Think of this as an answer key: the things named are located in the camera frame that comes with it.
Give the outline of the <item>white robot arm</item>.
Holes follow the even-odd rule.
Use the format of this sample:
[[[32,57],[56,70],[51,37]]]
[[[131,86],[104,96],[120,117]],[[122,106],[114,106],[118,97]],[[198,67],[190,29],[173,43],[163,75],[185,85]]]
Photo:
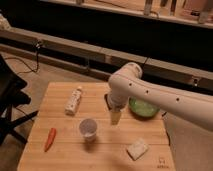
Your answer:
[[[213,96],[149,83],[141,76],[141,67],[129,62],[109,77],[105,97],[111,111],[119,112],[134,98],[213,131]]]

